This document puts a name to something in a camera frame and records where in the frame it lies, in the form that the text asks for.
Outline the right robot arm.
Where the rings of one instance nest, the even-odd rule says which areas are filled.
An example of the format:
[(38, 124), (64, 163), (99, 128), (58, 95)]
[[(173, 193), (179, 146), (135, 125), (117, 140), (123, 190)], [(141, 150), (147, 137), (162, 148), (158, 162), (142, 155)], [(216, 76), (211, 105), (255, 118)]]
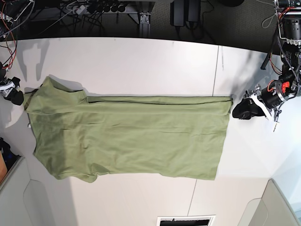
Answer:
[(14, 105), (22, 105), (23, 92), (20, 79), (8, 78), (6, 73), (12, 68), (17, 52), (17, 37), (13, 34), (27, 22), (35, 8), (34, 0), (2, 0), (0, 2), (0, 40), (5, 42), (1, 48), (8, 50), (9, 57), (0, 64), (0, 95)]

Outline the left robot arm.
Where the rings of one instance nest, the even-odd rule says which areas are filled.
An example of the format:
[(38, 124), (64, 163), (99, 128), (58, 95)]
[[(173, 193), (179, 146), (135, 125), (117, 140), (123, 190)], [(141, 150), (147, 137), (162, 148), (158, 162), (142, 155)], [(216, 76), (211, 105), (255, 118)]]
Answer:
[(265, 88), (257, 85), (254, 90), (247, 90), (232, 111), (233, 118), (249, 120), (264, 116), (277, 122), (281, 106), (301, 95), (301, 2), (276, 0), (274, 7), (277, 26), (271, 45), (278, 45), (283, 65), (279, 69), (272, 63), (273, 50), (269, 50), (261, 69), (271, 64), (278, 79), (271, 80)]

